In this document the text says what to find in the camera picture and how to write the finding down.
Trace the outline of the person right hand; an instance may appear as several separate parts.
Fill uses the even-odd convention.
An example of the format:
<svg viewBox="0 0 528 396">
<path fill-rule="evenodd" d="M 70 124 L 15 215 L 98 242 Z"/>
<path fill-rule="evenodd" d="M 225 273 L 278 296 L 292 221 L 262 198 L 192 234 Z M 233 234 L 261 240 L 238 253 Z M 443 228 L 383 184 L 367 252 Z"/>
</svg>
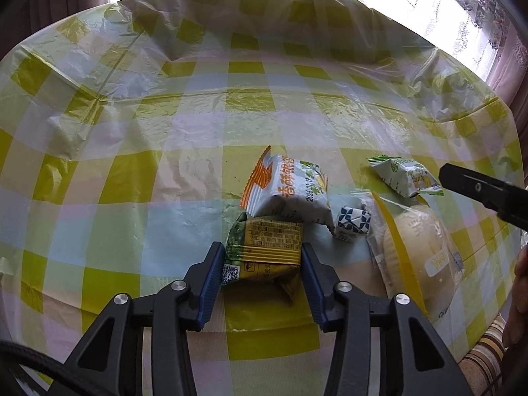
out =
<svg viewBox="0 0 528 396">
<path fill-rule="evenodd" d="M 510 347 L 520 342 L 527 331 L 527 264 L 527 247 L 523 247 L 519 252 L 514 268 L 512 300 L 502 338 L 505 347 Z"/>
</svg>

